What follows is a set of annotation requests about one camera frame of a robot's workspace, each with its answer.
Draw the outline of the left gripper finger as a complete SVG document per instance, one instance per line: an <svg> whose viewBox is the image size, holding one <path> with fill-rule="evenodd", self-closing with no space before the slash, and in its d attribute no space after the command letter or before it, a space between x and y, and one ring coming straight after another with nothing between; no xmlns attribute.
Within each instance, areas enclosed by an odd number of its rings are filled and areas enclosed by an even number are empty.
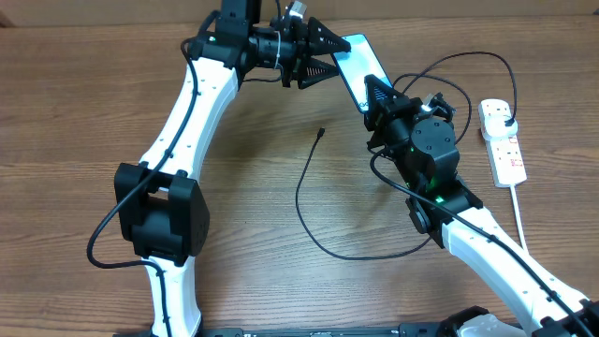
<svg viewBox="0 0 599 337"><path fill-rule="evenodd" d="M297 82L300 89L306 89L320 81L328 80L339 75L337 66L318 59L303 60L297 70Z"/></svg>
<svg viewBox="0 0 599 337"><path fill-rule="evenodd" d="M308 50L311 55L350 52L350 43L331 32L321 21L311 17L308 21Z"/></svg>

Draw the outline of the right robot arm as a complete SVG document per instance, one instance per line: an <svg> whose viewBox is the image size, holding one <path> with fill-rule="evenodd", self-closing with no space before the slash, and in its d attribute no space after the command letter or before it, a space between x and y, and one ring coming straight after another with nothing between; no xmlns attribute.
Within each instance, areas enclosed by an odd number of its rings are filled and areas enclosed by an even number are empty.
<svg viewBox="0 0 599 337"><path fill-rule="evenodd" d="M416 230L467 264L502 300L529 336L595 336L598 304L543 268L499 226L457 172L460 153L444 100L432 106L364 79L377 155L392 158Z"/></svg>

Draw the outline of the blue Samsung Galaxy smartphone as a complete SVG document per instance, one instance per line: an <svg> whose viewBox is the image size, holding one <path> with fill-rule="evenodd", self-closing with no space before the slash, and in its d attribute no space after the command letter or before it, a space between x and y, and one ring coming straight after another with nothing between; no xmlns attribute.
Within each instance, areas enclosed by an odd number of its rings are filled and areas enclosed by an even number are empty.
<svg viewBox="0 0 599 337"><path fill-rule="evenodd" d="M391 81L364 34L344 36L343 40L350 44L350 52L335 52L333 61L358 111L365 114L368 111L365 77L374 75L387 86Z"/></svg>

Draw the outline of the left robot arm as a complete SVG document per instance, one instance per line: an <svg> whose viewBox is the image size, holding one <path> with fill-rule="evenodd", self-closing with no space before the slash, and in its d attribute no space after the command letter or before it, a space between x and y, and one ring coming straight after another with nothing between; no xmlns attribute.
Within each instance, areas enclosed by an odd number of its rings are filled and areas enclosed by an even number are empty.
<svg viewBox="0 0 599 337"><path fill-rule="evenodd" d="M323 54L349 51L349 43L292 2L266 27L258 1L225 1L197 33L183 41L184 83L158 137L136 165L114 176L117 213L136 264L145 267L153 296L148 336L198 336L202 314L195 295L195 258L207 239L210 213L200 172L216 127L248 73L279 71L278 81L305 89L335 77Z"/></svg>

